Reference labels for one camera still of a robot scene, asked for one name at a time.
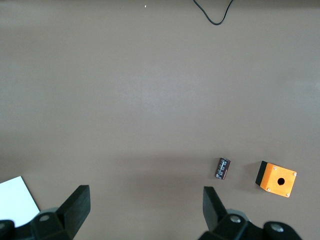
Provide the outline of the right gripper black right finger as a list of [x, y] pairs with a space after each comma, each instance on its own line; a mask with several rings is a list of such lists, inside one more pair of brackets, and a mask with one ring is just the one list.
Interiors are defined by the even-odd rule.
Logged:
[[239, 210], [226, 209], [212, 186], [203, 188], [202, 212], [208, 228], [201, 240], [300, 240], [288, 224], [268, 221], [262, 228], [254, 225]]

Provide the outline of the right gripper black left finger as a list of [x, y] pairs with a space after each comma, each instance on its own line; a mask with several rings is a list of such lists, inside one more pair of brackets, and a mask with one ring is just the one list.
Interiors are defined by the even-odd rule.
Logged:
[[38, 213], [15, 227], [12, 220], [0, 221], [2, 240], [72, 240], [90, 213], [90, 186], [80, 185], [58, 208]]

